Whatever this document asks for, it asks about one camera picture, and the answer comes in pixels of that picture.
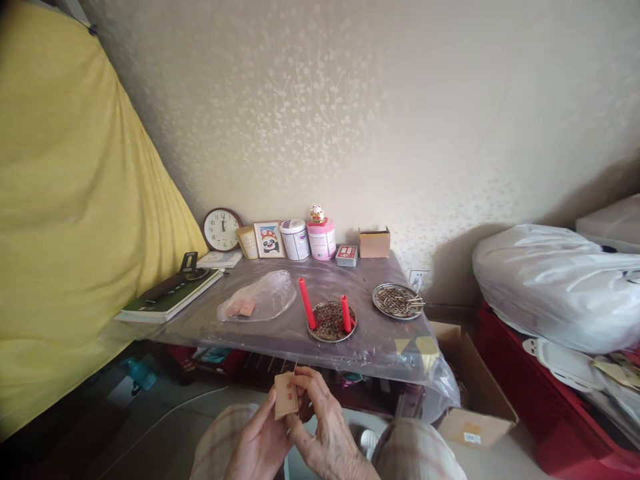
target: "blue bottle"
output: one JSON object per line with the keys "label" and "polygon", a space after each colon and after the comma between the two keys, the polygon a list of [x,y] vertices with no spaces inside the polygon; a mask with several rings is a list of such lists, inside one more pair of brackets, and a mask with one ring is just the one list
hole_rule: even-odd
{"label": "blue bottle", "polygon": [[133,357],[122,361],[120,366],[129,369],[129,376],[133,379],[134,386],[143,390],[149,390],[157,379],[155,373],[149,370],[148,366],[141,361],[136,361]]}

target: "green book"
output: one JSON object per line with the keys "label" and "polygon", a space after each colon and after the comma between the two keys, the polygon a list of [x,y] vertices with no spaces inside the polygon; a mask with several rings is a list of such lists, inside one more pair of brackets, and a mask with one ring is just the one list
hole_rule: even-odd
{"label": "green book", "polygon": [[204,290],[222,278],[220,270],[194,281],[184,281],[172,291],[167,292],[156,302],[151,303],[140,298],[124,307],[116,316],[116,320],[164,323],[178,314]]}

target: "stack of papers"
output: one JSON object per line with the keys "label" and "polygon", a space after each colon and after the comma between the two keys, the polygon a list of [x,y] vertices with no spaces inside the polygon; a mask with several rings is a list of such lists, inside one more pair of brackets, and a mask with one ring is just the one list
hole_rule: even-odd
{"label": "stack of papers", "polygon": [[242,252],[236,250],[233,252],[212,251],[198,260],[198,268],[234,268],[242,258]]}

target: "red candle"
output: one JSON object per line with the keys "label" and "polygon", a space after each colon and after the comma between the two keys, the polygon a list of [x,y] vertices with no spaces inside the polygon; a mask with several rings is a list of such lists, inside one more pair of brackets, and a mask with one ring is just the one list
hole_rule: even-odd
{"label": "red candle", "polygon": [[307,291],[307,282],[304,278],[298,278],[298,285],[300,286],[300,294],[302,295],[302,302],[305,304],[305,310],[307,311],[307,320],[309,321],[309,328],[315,330],[315,317],[313,316],[313,309],[311,308],[311,302],[309,301],[309,292]]}
{"label": "red candle", "polygon": [[346,295],[343,295],[342,298],[342,319],[345,322],[345,331],[347,333],[351,332],[351,314],[349,313],[349,299]]}

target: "hand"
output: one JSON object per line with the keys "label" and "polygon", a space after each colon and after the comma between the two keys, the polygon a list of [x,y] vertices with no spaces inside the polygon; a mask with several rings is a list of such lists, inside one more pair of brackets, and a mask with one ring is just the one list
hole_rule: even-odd
{"label": "hand", "polygon": [[291,382],[308,394],[318,418],[318,428],[312,437],[298,416],[293,413],[286,416],[289,436],[307,466],[324,480],[380,480],[353,441],[342,408],[322,375],[307,367],[296,367]]}
{"label": "hand", "polygon": [[293,446],[284,419],[274,420],[275,390],[242,429],[225,480],[272,480]]}

